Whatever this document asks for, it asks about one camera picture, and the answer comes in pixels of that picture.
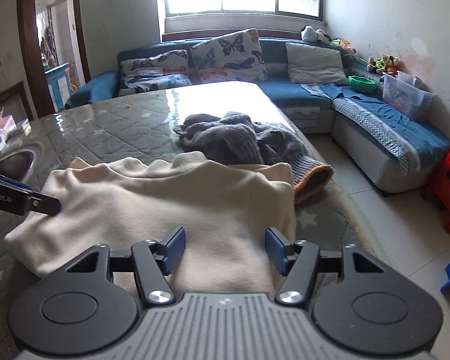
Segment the cream sweater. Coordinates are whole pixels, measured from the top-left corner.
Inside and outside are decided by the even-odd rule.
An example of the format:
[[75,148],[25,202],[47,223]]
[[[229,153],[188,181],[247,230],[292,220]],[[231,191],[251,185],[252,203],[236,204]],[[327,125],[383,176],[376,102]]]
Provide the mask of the cream sweater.
[[264,233],[273,227],[295,237],[292,184],[289,164],[227,166],[200,152],[151,164],[127,157],[91,165],[76,158],[43,186],[61,211],[29,214],[4,243],[42,277],[95,244],[127,250],[180,226],[187,244],[168,279],[175,293],[273,293],[281,279]]

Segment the round black table heater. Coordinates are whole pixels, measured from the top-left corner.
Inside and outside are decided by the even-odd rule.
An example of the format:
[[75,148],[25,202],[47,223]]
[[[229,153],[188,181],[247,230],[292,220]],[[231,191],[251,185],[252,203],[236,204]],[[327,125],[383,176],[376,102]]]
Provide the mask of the round black table heater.
[[0,155],[0,175],[25,182],[33,172],[39,154],[36,150],[22,148]]

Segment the green booklet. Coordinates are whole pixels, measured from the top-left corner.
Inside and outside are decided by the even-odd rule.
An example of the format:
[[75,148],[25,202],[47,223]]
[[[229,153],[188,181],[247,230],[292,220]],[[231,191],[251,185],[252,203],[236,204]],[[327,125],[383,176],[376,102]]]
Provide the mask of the green booklet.
[[23,119],[15,124],[13,130],[9,133],[11,137],[14,137],[18,134],[28,135],[32,131],[32,126],[30,124],[29,119]]

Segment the blue white kids cabinet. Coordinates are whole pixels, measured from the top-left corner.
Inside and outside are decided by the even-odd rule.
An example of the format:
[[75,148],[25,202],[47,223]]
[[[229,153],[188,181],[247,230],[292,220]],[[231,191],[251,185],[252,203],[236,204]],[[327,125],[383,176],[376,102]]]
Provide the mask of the blue white kids cabinet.
[[61,111],[71,97],[70,64],[63,63],[45,72],[54,111]]

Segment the blue corner sofa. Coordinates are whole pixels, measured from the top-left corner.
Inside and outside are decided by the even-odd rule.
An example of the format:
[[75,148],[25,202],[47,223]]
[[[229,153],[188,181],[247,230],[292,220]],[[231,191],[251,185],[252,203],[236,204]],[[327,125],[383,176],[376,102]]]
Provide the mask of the blue corner sofa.
[[450,151],[450,139],[426,121],[414,121],[376,96],[349,86],[319,93],[291,82],[287,40],[260,40],[268,77],[260,90],[303,133],[329,133],[370,181],[386,193],[421,186]]

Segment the grey knit garment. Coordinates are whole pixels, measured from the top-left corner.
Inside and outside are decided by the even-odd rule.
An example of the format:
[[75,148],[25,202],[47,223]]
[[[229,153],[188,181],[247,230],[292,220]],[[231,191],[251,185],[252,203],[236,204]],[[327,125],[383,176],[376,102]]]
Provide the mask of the grey knit garment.
[[174,132],[183,151],[201,151],[224,165],[289,164],[296,203],[317,194],[334,175],[332,166],[312,158],[295,133],[280,124],[255,123],[239,112],[222,118],[190,115]]

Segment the flat butterfly cushion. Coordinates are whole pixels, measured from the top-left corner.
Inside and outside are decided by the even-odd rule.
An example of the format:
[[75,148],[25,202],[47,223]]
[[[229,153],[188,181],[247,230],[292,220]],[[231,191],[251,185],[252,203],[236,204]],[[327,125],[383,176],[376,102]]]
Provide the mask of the flat butterfly cushion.
[[119,96],[161,89],[190,86],[188,53],[173,49],[147,58],[132,58],[119,63]]

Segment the green bowl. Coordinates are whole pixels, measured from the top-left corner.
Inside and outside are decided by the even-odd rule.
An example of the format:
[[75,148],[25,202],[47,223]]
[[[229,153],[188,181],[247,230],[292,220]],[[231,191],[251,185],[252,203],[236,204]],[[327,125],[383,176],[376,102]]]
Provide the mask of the green bowl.
[[374,82],[374,80],[363,76],[348,76],[347,83],[353,90],[363,94],[369,94],[378,89],[378,85]]

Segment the grey cushion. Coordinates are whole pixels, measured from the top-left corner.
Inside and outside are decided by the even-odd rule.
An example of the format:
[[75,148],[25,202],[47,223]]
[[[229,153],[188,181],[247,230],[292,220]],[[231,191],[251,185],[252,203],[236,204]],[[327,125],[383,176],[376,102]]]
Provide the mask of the grey cushion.
[[291,82],[336,85],[347,83],[341,53],[338,50],[288,42],[286,51]]

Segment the clear plastic storage box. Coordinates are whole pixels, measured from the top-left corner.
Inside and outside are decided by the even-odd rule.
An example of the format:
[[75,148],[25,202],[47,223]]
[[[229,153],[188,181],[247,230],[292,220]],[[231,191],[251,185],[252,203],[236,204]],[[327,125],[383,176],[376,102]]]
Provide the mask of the clear plastic storage box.
[[424,121],[432,108],[435,94],[384,74],[382,100],[408,118]]

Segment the upright butterfly cushion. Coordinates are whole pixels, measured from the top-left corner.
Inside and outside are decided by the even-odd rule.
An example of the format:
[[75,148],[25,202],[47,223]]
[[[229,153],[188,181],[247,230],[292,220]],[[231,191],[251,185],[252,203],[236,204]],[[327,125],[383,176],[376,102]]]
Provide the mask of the upright butterfly cushion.
[[201,83],[268,78],[263,50],[255,28],[203,41],[191,49]]

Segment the panda plush toy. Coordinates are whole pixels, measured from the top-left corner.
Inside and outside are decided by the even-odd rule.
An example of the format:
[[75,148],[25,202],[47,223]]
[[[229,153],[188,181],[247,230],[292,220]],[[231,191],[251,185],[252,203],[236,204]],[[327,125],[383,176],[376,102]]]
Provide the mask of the panda plush toy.
[[321,28],[315,30],[310,25],[306,25],[301,30],[301,39],[304,42],[309,42],[309,43],[320,42],[325,45],[330,45],[332,43],[332,39]]

